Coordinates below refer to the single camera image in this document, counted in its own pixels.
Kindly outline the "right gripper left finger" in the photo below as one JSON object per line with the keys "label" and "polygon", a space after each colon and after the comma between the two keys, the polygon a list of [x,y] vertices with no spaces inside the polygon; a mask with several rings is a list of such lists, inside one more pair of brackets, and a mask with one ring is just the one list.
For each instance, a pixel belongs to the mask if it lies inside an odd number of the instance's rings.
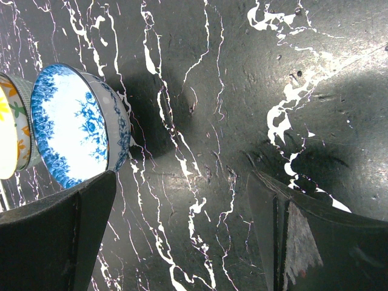
{"label": "right gripper left finger", "polygon": [[116,195],[106,171],[1,213],[1,290],[87,290]]}

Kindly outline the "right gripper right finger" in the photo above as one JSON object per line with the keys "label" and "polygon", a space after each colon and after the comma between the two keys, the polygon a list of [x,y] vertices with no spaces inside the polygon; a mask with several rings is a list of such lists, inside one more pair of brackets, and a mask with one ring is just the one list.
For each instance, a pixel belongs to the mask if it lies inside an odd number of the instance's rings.
{"label": "right gripper right finger", "polygon": [[263,172],[247,179],[269,290],[386,290],[387,223],[345,212]]}

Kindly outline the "yellow floral bowl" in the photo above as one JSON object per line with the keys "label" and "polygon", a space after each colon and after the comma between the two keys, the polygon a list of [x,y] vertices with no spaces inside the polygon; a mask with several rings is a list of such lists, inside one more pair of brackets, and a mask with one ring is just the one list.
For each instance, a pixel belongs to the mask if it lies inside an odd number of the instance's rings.
{"label": "yellow floral bowl", "polygon": [[32,130],[33,83],[1,73],[1,179],[41,162]]}

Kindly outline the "blue floral bowl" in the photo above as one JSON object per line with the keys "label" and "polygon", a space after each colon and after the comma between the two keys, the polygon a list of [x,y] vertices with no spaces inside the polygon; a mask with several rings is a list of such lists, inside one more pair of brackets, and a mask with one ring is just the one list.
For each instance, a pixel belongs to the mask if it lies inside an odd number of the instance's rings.
{"label": "blue floral bowl", "polygon": [[33,85],[30,111],[38,152],[65,189],[117,172],[129,156],[127,110],[93,74],[62,63],[46,66]]}

